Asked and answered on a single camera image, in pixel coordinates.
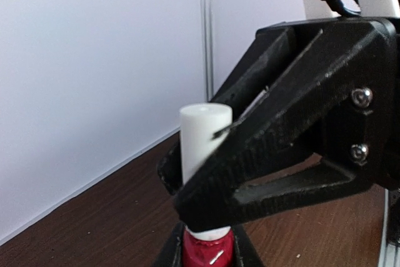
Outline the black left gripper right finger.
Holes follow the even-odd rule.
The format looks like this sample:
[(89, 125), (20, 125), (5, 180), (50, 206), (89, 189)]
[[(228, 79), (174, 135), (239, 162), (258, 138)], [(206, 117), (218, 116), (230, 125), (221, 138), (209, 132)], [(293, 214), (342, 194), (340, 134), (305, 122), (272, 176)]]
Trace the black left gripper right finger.
[(234, 235), (234, 253), (232, 266), (235, 267), (264, 267), (249, 236), (241, 225), (232, 227)]

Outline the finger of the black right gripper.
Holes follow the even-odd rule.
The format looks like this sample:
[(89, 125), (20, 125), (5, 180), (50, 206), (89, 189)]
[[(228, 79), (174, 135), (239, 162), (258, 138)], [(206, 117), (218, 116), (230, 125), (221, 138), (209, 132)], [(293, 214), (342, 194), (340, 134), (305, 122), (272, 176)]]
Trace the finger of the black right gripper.
[(318, 125), (334, 102), (321, 85), (334, 50), (334, 24), (354, 19), (286, 23), (294, 58), (239, 121), (214, 136), (220, 147), (175, 194), (179, 218), (193, 231), (232, 226), (294, 208), (361, 193), (352, 172), (318, 150)]
[[(284, 68), (294, 58), (297, 48), (294, 29), (290, 26), (265, 28), (222, 84), (210, 103), (226, 104), (232, 108), (233, 120), (250, 106), (259, 93), (271, 87)], [(159, 178), (169, 194), (183, 186), (181, 171), (181, 142), (177, 142), (157, 166)]]

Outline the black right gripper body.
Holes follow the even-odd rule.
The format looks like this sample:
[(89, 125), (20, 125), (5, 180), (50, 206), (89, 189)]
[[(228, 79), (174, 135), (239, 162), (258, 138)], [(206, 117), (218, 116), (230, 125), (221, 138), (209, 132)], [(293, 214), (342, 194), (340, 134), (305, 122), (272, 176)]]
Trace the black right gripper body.
[(318, 150), (354, 184), (399, 187), (398, 35), (394, 19), (335, 23), (321, 87), (334, 102), (318, 125)]

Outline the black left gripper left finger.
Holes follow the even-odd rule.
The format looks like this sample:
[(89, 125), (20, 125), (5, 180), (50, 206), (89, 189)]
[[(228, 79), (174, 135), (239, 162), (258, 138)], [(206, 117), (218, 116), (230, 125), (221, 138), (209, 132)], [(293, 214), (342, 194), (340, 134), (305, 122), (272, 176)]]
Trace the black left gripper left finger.
[(153, 267), (182, 267), (184, 224), (177, 223), (161, 251), (154, 260)]

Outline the red nail polish bottle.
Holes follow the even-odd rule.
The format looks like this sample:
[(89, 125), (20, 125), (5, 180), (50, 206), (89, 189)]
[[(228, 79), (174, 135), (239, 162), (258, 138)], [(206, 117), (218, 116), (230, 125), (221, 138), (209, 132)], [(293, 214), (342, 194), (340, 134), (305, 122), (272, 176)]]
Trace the red nail polish bottle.
[(204, 241), (195, 238), (188, 230), (184, 230), (182, 246), (182, 266), (200, 267), (233, 265), (234, 235), (230, 229), (219, 239)]

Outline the white nail polish cap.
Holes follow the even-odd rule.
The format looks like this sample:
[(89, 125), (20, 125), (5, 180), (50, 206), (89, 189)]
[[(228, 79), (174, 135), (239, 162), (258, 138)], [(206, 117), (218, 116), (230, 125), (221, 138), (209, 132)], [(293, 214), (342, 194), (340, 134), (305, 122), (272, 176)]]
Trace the white nail polish cap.
[(186, 184), (212, 152), (223, 142), (214, 133), (233, 121), (230, 106), (218, 103), (197, 103), (179, 110), (182, 183)]

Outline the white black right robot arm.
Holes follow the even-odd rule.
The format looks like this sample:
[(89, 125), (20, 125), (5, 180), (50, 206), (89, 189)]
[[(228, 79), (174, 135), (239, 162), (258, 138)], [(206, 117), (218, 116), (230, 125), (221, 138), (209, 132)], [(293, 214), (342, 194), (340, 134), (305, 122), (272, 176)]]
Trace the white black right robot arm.
[(192, 125), (157, 171), (192, 231), (399, 187), (399, 0), (303, 0), (256, 32), (211, 100), (234, 122), (188, 181)]

